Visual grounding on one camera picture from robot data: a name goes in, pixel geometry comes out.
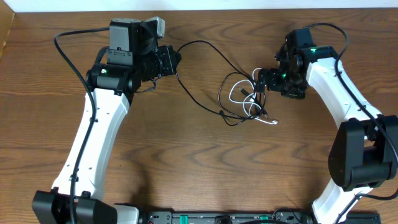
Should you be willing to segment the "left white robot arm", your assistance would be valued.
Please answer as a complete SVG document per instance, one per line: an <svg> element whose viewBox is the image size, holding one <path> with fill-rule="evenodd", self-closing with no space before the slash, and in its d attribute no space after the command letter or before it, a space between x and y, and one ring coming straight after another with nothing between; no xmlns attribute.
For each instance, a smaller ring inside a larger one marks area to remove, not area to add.
<svg viewBox="0 0 398 224"><path fill-rule="evenodd" d="M32 209L41 223L144 223L135 206L103 202L109 158L120 125L143 82L174 75L181 59L159 45L165 22L113 19L109 44L80 80L86 90L83 116L68 158L50 191L37 191Z"/></svg>

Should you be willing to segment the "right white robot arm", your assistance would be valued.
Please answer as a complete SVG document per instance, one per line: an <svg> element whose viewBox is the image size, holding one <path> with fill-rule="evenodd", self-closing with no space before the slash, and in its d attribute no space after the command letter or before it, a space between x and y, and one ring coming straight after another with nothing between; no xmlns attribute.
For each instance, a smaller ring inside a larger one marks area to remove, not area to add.
<svg viewBox="0 0 398 224"><path fill-rule="evenodd" d="M346 74L341 54L317 46L308 26L295 29L275 54L278 68L261 69L257 89L302 100L307 87L321 97L338 128L328 156L331 179L312 202L312 223L343 223L363 197L392 200L370 192L397 174L397 116L384 116Z"/></svg>

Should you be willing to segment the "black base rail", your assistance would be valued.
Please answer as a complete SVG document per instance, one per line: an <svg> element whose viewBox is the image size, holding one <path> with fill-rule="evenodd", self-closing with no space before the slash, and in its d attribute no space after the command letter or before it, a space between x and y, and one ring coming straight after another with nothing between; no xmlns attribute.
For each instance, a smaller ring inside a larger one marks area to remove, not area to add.
<svg viewBox="0 0 398 224"><path fill-rule="evenodd" d="M271 212L141 212L138 224L218 224L218 223L320 223L313 210L279 208Z"/></svg>

